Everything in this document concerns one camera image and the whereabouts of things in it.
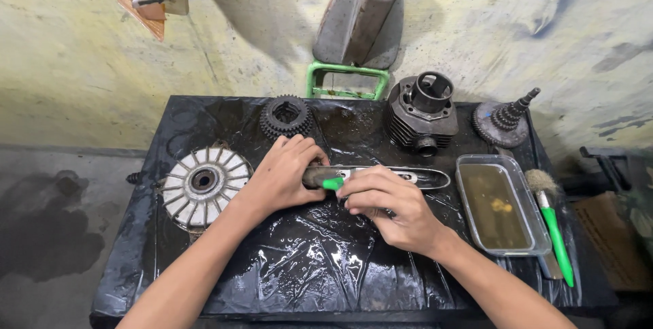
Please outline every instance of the clear plastic container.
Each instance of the clear plastic container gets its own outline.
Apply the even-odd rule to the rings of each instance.
[[[551,251],[551,238],[518,163],[503,155],[464,155],[456,161],[471,236],[498,257]]]

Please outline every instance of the black plastic sheet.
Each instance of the black plastic sheet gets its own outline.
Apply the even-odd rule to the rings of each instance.
[[[173,96],[163,114],[94,300],[91,322],[124,315],[135,299],[188,246],[152,186],[191,150],[226,141],[254,168],[272,142],[258,125],[266,98]],[[397,149],[381,126],[383,101],[308,99],[312,136],[332,164],[433,167],[454,180],[456,159],[492,149],[469,122],[474,103],[457,103],[459,133],[449,148],[422,158]],[[522,170],[551,163],[535,135],[512,150]],[[435,216],[471,245],[455,181],[424,193]],[[563,312],[599,315],[616,304],[592,245],[571,208],[554,200],[576,285],[543,279],[537,258],[486,255]],[[424,321],[478,315],[480,308],[433,260],[388,246],[361,216],[331,194],[326,200],[267,218],[234,253],[202,316],[244,320]]]

